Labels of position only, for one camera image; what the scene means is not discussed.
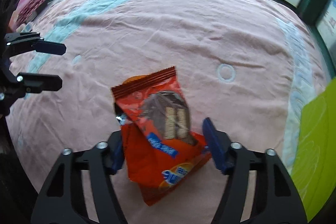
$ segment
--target bed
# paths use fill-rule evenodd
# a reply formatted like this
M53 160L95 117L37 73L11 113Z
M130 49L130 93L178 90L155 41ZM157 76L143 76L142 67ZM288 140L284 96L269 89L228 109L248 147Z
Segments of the bed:
M29 52L11 71L57 74L63 88L30 94L7 123L19 159L37 191L63 148L90 149L119 130L110 87L172 65L188 102L192 130L205 117L249 150L274 148L291 172L303 105L326 78L318 48L289 8L272 0L56 0L36 22L63 56ZM254 174L242 219L249 217ZM89 177L88 213L97 220ZM149 207L126 165L113 177L129 223L210 223L226 177L209 161Z

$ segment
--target printed logo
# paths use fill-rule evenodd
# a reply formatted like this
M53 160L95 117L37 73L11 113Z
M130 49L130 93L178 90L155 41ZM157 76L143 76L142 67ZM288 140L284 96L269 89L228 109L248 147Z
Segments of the printed logo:
M175 185L181 179L183 179L186 176L187 173L188 173L188 170L179 166L179 167L176 168L176 173L172 172L171 170L164 170L162 172L162 175L163 175L164 180L169 185Z
M147 140L153 148L170 155L172 158L175 158L175 156L179 153L174 148L163 144L161 140L152 132L148 134Z

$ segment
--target plastic wrapper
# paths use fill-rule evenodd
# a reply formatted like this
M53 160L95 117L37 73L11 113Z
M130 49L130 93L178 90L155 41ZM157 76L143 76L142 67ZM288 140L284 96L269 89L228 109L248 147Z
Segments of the plastic wrapper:
M112 88L122 110L128 177L148 205L159 201L211 157L204 137L190 131L190 113L175 68Z

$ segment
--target metal screw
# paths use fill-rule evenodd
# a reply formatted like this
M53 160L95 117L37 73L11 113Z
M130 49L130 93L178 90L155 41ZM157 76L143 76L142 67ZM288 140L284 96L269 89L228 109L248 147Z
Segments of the metal screw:
M63 155L70 155L72 153L72 149L71 148L65 148L63 149Z
M270 156L275 156L277 153L273 149L267 149L266 154Z
M107 147L107 142L100 142L100 143L97 143L97 148L98 149L104 149Z
M241 145L241 143L233 142L231 143L231 147L233 149L241 149L243 146Z

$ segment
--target green object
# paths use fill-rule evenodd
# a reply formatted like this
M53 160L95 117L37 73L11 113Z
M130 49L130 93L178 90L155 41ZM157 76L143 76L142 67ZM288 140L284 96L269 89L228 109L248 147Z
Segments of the green object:
M302 110L292 179L310 221L336 186L336 79Z

